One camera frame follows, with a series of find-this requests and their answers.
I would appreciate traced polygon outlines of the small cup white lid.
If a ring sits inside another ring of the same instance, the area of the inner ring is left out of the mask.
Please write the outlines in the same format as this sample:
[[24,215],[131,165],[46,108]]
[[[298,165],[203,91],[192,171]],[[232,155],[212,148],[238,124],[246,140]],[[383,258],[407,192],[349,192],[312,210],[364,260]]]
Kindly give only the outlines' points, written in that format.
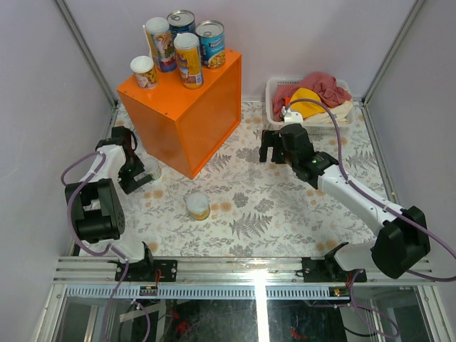
[[130,62],[130,69],[142,89],[153,89],[158,84],[154,61],[149,56],[138,56]]

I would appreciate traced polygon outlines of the tall yellow canister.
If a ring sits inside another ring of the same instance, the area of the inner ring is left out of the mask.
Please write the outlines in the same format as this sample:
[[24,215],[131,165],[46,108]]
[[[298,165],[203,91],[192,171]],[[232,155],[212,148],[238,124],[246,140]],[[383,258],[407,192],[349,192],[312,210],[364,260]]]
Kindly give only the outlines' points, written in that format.
[[184,87],[200,88],[203,83],[200,41],[193,33],[179,33],[174,40],[177,66]]

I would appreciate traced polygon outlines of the blue cup white lid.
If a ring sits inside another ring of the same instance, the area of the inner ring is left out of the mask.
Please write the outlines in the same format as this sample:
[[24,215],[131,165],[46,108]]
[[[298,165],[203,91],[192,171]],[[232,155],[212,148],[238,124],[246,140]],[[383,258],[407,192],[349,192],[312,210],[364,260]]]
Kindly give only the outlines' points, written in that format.
[[173,72],[177,61],[168,21],[161,17],[151,18],[145,24],[145,32],[156,69],[163,73]]

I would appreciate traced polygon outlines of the dark blue tin can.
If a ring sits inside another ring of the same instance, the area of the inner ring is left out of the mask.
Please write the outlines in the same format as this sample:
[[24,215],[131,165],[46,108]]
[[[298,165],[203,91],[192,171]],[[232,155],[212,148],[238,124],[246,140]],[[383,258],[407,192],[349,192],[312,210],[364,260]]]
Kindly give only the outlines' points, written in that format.
[[172,37],[180,33],[195,32],[195,15],[189,10],[176,10],[167,16]]

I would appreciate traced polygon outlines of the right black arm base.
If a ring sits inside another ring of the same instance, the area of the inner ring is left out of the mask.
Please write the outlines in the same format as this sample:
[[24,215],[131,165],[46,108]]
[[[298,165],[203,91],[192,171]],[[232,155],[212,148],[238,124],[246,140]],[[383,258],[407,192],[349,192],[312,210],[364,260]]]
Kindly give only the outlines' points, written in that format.
[[306,283],[336,283],[349,285],[353,281],[356,269],[347,270],[345,266],[357,264],[356,257],[371,259],[371,245],[350,244],[343,242],[327,252],[323,257],[302,257],[301,269],[294,274],[302,277]]

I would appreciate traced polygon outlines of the light blue soup can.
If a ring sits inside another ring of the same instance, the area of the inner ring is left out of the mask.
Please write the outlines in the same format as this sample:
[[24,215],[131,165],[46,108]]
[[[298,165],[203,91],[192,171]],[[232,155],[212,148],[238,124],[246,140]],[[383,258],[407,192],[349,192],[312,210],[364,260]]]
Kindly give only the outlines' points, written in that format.
[[195,29],[202,65],[216,69],[225,64],[224,26],[219,21],[202,21]]

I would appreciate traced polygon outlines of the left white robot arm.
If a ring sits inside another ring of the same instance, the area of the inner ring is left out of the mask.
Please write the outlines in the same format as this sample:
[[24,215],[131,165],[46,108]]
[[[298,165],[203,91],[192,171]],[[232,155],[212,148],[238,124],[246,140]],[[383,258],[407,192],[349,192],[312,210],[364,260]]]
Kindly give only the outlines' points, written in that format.
[[124,126],[111,129],[111,136],[100,140],[95,151],[81,158],[94,157],[79,182],[67,183],[66,174],[81,161],[73,163],[61,176],[65,186],[67,220],[76,244],[87,254],[102,257],[118,255],[121,263],[131,263],[131,272],[141,281],[154,277],[156,264],[146,243],[125,232],[126,218],[117,189],[129,195],[161,176],[157,162],[146,166],[135,153],[138,141]]

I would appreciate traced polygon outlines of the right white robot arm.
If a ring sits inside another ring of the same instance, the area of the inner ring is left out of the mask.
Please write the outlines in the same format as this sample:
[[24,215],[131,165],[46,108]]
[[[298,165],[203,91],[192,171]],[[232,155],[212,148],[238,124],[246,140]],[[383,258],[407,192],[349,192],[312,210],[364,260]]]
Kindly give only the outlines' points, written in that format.
[[429,253],[428,236],[415,228],[425,225],[423,212],[417,207],[403,209],[343,173],[336,158],[314,150],[301,125],[264,130],[260,162],[266,162],[269,152],[273,163],[290,166],[301,181],[339,201],[375,235],[373,242],[342,243],[328,252],[324,269],[329,279],[340,281],[350,271],[369,268],[398,279]]

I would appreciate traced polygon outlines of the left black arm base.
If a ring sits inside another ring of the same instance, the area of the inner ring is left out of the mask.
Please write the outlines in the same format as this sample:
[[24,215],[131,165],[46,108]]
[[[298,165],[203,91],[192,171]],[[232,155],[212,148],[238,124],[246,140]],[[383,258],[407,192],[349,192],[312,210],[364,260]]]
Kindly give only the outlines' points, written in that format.
[[129,264],[125,273],[125,263],[118,262],[115,280],[129,282],[147,282],[153,284],[176,282],[178,261],[174,259],[156,259],[149,249],[145,249],[142,260]]

